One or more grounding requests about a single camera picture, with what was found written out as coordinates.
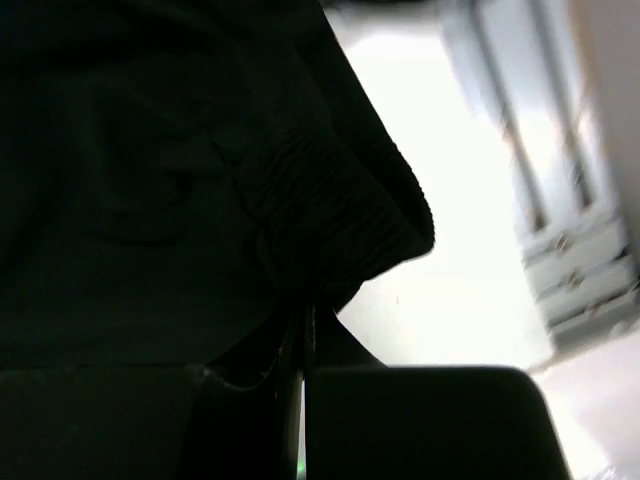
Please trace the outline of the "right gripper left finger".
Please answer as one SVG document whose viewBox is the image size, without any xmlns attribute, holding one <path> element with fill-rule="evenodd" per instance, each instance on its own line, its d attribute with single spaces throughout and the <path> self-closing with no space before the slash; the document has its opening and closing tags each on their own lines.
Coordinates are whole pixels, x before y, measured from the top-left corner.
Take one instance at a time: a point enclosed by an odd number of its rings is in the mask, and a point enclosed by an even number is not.
<svg viewBox="0 0 640 480">
<path fill-rule="evenodd" d="M 5 479 L 293 479 L 303 323 L 209 365 L 5 370 Z"/>
</svg>

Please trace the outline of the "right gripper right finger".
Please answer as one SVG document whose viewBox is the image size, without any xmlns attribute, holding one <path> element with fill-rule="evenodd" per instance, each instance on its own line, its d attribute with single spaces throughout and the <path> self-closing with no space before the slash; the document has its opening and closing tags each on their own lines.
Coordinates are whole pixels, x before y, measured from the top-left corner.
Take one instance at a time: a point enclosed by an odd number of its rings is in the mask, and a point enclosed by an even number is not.
<svg viewBox="0 0 640 480">
<path fill-rule="evenodd" d="M 546 402 L 505 366 L 363 366 L 323 305 L 304 317 L 309 479 L 567 479 Z"/>
</svg>

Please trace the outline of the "black trousers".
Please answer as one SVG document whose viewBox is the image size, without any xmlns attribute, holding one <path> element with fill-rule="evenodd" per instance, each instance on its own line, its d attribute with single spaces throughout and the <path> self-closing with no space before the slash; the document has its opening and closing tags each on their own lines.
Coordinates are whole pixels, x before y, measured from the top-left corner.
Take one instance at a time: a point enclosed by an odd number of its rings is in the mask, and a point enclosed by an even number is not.
<svg viewBox="0 0 640 480">
<path fill-rule="evenodd" d="M 1 364 L 206 364 L 434 244 L 317 1 L 1 5 Z"/>
</svg>

